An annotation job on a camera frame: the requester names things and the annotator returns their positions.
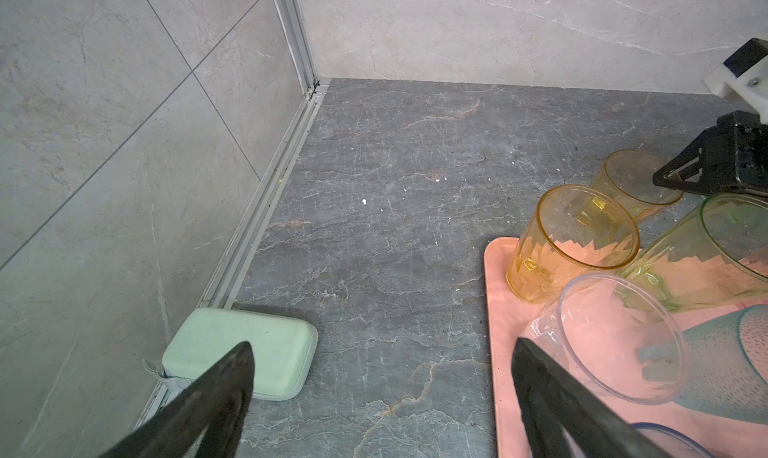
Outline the tall amber glass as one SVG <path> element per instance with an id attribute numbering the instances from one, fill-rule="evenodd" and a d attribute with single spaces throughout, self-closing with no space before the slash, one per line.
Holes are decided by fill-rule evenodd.
<path id="1" fill-rule="evenodd" d="M 585 186 L 564 185 L 538 201 L 505 278 L 517 298 L 544 304 L 579 276 L 630 264 L 639 249 L 637 224 L 618 202 Z"/>

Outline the teal frosted cup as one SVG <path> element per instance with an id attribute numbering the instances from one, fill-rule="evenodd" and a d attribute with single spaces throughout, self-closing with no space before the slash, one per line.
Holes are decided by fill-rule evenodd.
<path id="1" fill-rule="evenodd" d="M 690 374 L 678 405 L 709 415 L 767 423 L 767 307 L 755 305 L 683 333 Z"/>

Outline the clear glass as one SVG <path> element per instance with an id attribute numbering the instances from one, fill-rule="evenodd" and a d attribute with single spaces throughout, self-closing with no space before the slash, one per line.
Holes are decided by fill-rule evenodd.
<path id="1" fill-rule="evenodd" d="M 690 349 L 672 315 L 646 290 L 614 275 L 572 280 L 521 336 L 601 398 L 664 404 L 692 375 Z"/>

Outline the tall green glass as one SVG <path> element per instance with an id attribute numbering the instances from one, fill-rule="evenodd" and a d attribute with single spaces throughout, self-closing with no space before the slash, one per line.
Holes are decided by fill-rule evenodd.
<path id="1" fill-rule="evenodd" d="M 711 196 L 619 275 L 671 313 L 767 300 L 767 201 Z"/>

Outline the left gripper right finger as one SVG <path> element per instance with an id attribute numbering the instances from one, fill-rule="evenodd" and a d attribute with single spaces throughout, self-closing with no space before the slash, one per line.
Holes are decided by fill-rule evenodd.
<path id="1" fill-rule="evenodd" d="M 666 457 L 533 341 L 516 340 L 511 375 L 534 457 Z"/>

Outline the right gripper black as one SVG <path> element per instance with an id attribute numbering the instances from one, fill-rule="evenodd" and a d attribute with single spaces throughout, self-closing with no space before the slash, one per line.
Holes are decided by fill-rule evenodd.
<path id="1" fill-rule="evenodd" d="M 657 170 L 653 184 L 686 193 L 767 196 L 767 126 L 757 114 L 735 111 L 704 130 Z"/>

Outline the pink plastic tray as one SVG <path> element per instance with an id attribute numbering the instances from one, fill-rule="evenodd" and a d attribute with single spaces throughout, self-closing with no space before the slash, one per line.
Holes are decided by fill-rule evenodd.
<path id="1" fill-rule="evenodd" d="M 497 455 L 527 457 L 530 452 L 511 375 L 517 338 L 539 315 L 539 305 L 518 299 L 508 288 L 505 270 L 518 240 L 501 237 L 485 249 L 491 369 L 495 403 Z M 648 422 L 672 428 L 702 445 L 716 457 L 765 457 L 767 427 L 693 411 L 671 402 L 643 406 L 608 397 L 607 406 L 628 423 Z"/>

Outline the blue tall glass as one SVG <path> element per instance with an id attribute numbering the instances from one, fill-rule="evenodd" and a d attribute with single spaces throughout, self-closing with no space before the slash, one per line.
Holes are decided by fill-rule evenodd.
<path id="1" fill-rule="evenodd" d="M 712 453 L 696 441 L 670 427 L 647 422 L 633 423 L 632 427 L 672 457 L 714 457 Z"/>

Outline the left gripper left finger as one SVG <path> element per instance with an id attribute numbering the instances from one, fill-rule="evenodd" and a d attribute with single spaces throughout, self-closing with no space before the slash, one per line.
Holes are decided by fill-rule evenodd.
<path id="1" fill-rule="evenodd" d="M 254 357 L 248 342 L 233 347 L 176 399 L 105 457 L 233 457 L 252 398 Z"/>

